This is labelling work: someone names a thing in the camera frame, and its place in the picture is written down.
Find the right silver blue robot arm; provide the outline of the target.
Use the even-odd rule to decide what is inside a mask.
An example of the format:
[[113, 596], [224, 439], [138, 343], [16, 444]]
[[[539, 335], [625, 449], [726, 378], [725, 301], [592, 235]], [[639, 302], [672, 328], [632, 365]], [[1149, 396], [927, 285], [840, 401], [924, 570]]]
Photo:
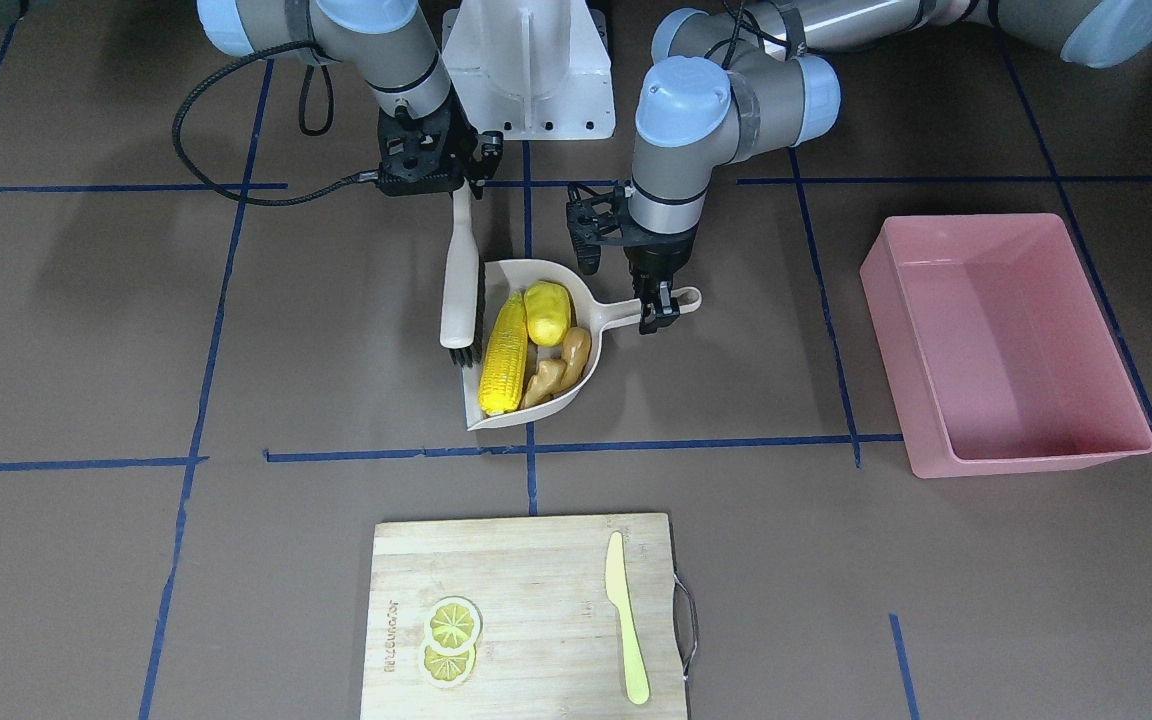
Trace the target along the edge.
[[185, 158], [180, 132], [188, 109], [207, 88], [255, 61], [291, 56], [311, 70], [353, 65], [378, 101], [379, 168], [339, 179], [335, 190], [374, 183], [397, 197], [467, 187], [480, 197], [494, 176], [502, 132], [479, 132], [468, 122], [416, 1], [200, 1], [196, 9], [230, 63], [194, 88], [175, 114], [179, 158]]

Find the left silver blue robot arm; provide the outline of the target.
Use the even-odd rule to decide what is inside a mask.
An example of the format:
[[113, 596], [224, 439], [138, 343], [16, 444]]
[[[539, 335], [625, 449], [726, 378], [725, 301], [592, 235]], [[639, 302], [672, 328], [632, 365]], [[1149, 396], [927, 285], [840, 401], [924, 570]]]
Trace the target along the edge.
[[626, 251], [641, 333], [682, 314], [689, 262], [713, 170], [814, 141], [835, 126], [832, 56], [923, 26], [972, 22], [1094, 69], [1152, 44], [1152, 1], [753, 1], [680, 8], [652, 38], [635, 111], [630, 174], [612, 191], [568, 187], [566, 222], [582, 274], [604, 247]]

